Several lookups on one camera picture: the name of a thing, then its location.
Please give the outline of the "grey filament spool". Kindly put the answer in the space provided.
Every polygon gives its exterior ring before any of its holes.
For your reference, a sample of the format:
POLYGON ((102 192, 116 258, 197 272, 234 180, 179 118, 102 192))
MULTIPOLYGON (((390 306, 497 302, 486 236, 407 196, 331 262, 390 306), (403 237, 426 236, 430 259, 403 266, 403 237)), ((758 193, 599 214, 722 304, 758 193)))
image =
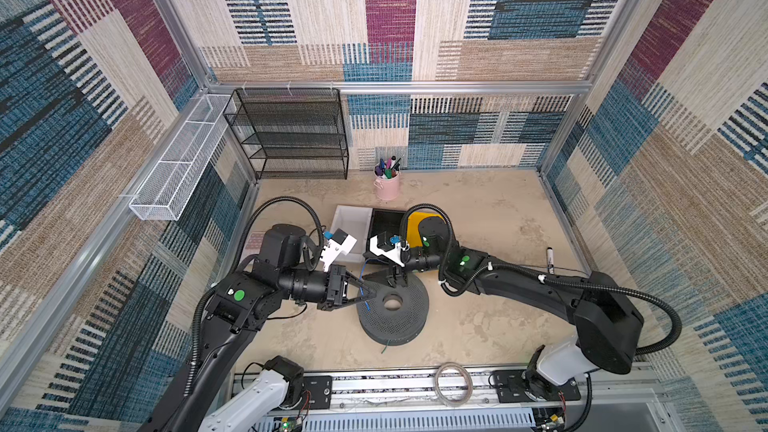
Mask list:
POLYGON ((366 335, 389 347, 402 346, 414 340, 426 325, 429 294, 423 282, 408 274, 407 284, 398 281, 391 286, 386 271, 363 276, 375 293, 372 299, 357 305, 358 320, 366 335))

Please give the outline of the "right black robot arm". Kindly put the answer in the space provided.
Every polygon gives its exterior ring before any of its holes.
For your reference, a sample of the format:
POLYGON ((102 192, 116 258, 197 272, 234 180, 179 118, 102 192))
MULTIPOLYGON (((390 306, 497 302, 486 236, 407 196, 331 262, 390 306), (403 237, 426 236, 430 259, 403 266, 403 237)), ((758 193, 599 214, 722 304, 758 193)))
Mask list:
POLYGON ((617 375, 631 371, 638 355, 673 345, 683 329, 678 312, 648 293, 620 287, 609 275, 558 275, 514 264, 480 250, 463 247, 453 224, 439 207, 427 205, 431 216, 419 224, 421 243, 407 239, 408 222, 421 205, 408 209, 397 233, 372 236, 369 251, 389 260, 398 274, 435 270, 442 290, 451 297, 465 293, 499 296, 548 312, 574 326, 575 334, 556 345, 539 347, 522 377, 525 393, 545 400, 580 375, 604 370, 617 375), (663 311, 669 332, 660 340, 639 343, 645 319, 634 305, 641 300, 663 311))

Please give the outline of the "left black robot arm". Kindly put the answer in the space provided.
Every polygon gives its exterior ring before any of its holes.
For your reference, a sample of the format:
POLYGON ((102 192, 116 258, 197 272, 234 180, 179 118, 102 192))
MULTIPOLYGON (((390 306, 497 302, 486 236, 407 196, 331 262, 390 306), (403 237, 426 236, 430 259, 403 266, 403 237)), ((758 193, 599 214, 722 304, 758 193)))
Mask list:
POLYGON ((273 225, 259 252, 233 265, 201 297, 193 313, 189 361, 142 430, 250 431, 272 410, 308 402, 303 368, 278 356, 244 391, 217 410, 211 408, 227 373, 283 302, 334 311, 372 292, 335 262, 356 243, 344 230, 327 232, 320 224, 314 234, 290 224, 273 225))

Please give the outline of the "yellow plastic bin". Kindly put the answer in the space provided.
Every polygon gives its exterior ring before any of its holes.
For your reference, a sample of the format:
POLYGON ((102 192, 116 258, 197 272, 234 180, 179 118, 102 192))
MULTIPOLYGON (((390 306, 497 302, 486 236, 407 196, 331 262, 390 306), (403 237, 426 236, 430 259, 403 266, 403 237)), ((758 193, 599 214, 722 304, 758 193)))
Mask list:
POLYGON ((426 212, 410 215, 406 231, 410 247, 444 248, 448 238, 448 227, 440 215, 426 212))

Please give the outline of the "black plastic bin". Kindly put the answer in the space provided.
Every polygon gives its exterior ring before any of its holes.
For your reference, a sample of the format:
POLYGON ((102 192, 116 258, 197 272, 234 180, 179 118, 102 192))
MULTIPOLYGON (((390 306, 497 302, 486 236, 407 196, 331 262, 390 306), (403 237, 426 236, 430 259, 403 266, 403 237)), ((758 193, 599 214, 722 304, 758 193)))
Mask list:
POLYGON ((363 254, 365 259, 374 259, 375 255, 369 250, 370 238, 377 236, 382 232, 388 232, 392 235, 398 235, 400 231, 400 222, 404 216, 404 210, 373 208, 371 221, 366 237, 366 251, 363 254))

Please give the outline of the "white plastic bin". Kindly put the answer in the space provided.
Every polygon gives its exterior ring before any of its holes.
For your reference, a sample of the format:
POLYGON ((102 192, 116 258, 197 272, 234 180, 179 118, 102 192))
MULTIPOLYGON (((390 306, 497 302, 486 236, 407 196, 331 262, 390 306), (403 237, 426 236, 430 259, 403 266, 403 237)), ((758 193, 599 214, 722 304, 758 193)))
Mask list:
POLYGON ((335 232, 337 229, 341 229, 357 240, 351 251, 346 255, 340 255, 335 260, 336 263, 362 264, 364 262, 372 212, 373 209, 371 207, 347 205, 338 205, 336 207, 331 231, 335 232))

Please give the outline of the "pink pen cup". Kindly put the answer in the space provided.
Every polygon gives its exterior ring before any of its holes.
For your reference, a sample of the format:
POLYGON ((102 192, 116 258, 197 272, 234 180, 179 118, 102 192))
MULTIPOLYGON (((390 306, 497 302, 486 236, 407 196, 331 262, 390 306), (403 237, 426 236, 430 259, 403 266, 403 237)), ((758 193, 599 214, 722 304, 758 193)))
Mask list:
POLYGON ((401 158, 391 156, 380 159, 374 168, 376 178, 374 180, 375 195, 382 201, 391 201, 398 197, 401 188, 401 158))

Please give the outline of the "clear tubing coil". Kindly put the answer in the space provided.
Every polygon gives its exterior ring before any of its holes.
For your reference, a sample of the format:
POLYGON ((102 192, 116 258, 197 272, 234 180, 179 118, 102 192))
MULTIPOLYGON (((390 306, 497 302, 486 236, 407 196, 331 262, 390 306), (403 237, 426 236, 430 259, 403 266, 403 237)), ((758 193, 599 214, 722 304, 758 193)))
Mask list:
POLYGON ((433 390, 439 403, 446 407, 458 408, 472 398, 473 378, 464 366, 446 362, 434 372, 433 390))

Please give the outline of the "black marker pen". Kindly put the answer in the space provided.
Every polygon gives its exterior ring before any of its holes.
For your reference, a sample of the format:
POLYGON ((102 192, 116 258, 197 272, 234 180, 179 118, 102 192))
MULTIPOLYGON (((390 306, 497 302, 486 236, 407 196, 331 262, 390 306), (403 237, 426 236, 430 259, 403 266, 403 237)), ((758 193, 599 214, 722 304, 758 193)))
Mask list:
POLYGON ((554 250, 552 247, 548 247, 546 249, 546 260, 547 260, 547 272, 549 274, 555 273, 555 264, 554 264, 554 250))

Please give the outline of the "black mesh shelf rack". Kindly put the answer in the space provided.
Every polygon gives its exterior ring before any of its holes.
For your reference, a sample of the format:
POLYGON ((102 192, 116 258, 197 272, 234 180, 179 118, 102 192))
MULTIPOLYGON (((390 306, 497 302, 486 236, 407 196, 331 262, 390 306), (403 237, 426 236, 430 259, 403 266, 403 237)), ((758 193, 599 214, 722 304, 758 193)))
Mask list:
POLYGON ((345 179, 349 146, 335 88, 239 88, 224 118, 258 179, 345 179))

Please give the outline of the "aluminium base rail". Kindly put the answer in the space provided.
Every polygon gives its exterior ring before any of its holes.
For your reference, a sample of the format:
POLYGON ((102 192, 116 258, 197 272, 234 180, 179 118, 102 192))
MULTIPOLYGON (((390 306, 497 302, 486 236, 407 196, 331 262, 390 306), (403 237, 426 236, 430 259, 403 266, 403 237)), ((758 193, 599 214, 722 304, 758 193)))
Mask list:
POLYGON ((276 409, 254 431, 679 431, 652 368, 593 372, 545 400, 523 390, 521 365, 467 367, 474 392, 463 406, 436 399, 437 368, 309 372, 309 405, 276 409))

